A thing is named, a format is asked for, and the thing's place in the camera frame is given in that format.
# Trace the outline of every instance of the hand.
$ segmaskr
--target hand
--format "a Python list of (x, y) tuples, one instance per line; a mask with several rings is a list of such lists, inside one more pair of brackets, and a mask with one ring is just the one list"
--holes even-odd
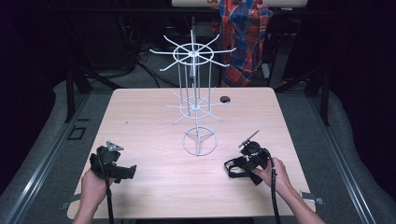
[[(282, 197), (292, 190), (292, 185), (290, 183), (289, 176), (283, 161), (276, 157), (273, 158), (273, 161), (276, 169), (276, 192)], [(251, 172), (253, 172), (255, 175), (258, 175), (265, 182), (265, 184), (271, 188), (272, 164), (270, 160), (268, 160), (267, 168), (265, 170), (256, 168)]]
[(73, 223), (92, 223), (99, 204), (106, 197), (106, 182), (91, 169), (81, 178), (81, 199)]

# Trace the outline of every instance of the rotating rack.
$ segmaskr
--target rotating rack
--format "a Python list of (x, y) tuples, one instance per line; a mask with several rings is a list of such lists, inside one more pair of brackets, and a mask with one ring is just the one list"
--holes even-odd
[[(199, 119), (203, 119), (206, 116), (211, 116), (214, 119), (220, 120), (216, 116), (211, 114), (212, 106), (214, 105), (225, 105), (226, 103), (221, 104), (211, 104), (210, 95), (215, 90), (215, 88), (211, 88), (210, 80), (212, 76), (212, 63), (220, 65), (222, 67), (229, 66), (228, 64), (218, 63), (214, 61), (215, 54), (218, 53), (227, 53), (232, 52), (235, 49), (229, 50), (219, 50), (214, 51), (212, 48), (209, 47), (210, 44), (215, 42), (219, 36), (217, 35), (213, 40), (211, 40), (207, 44), (200, 44), (194, 41), (194, 33), (191, 31), (191, 42), (183, 45), (179, 45), (166, 36), (164, 38), (170, 42), (171, 44), (175, 45), (176, 48), (173, 52), (161, 52), (150, 50), (152, 53), (155, 54), (168, 54), (173, 55), (175, 61), (169, 64), (164, 69), (160, 69), (160, 71), (166, 71), (170, 67), (177, 64), (177, 71), (178, 71), (178, 81), (179, 81), (179, 93), (173, 91), (173, 94), (180, 99), (179, 105), (165, 105), (166, 107), (170, 108), (177, 108), (181, 113), (181, 118), (176, 120), (174, 124), (180, 122), (182, 119), (194, 119), (195, 126), (188, 129), (183, 136), (182, 144), (184, 149), (188, 151), (190, 154), (195, 156), (204, 156), (211, 153), (215, 150), (218, 144), (218, 138), (216, 134), (205, 126), (199, 125)], [(209, 63), (208, 68), (208, 92), (206, 94), (201, 94), (201, 65)], [(184, 75), (185, 79), (185, 88), (182, 88), (182, 75)], [(206, 141), (211, 141), (211, 147), (203, 148), (202, 143)]]

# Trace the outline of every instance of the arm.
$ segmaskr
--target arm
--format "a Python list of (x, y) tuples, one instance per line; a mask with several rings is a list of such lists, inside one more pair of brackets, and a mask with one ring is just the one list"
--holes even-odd
[(106, 183), (90, 169), (81, 178), (81, 200), (73, 220), (74, 224), (92, 223), (99, 204), (106, 197)]
[[(276, 192), (288, 204), (298, 223), (325, 223), (306, 205), (300, 194), (293, 188), (283, 162), (274, 158), (274, 164), (276, 168)], [(261, 177), (267, 186), (271, 187), (271, 162), (268, 161), (265, 170), (254, 169), (252, 172)]]

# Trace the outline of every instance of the dark background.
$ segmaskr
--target dark background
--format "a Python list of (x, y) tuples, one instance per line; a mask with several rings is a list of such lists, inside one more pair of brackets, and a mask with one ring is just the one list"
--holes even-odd
[[(129, 1), (121, 7), (170, 7), (170, 1)], [(76, 16), (70, 27), (43, 8), (113, 7), (114, 1), (6, 1), (0, 6), (1, 186), (7, 184), (38, 137), (54, 105), (53, 87), (71, 62), (90, 69), (133, 70), (141, 41), (161, 46), (164, 20), (141, 17), (138, 35), (126, 41), (115, 17)], [(331, 90), (348, 114), (356, 149), (377, 183), (396, 199), (396, 20), (389, 1), (312, 1), (308, 11), (342, 12), (302, 19), (284, 78), (301, 76), (323, 63)]]

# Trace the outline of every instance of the red and blue plaid shirt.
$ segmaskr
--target red and blue plaid shirt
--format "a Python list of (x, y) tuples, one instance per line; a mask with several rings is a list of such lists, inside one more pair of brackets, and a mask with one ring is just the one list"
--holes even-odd
[(261, 0), (221, 0), (220, 46), (235, 50), (224, 55), (222, 87), (245, 87), (262, 65), (262, 44), (273, 12)]

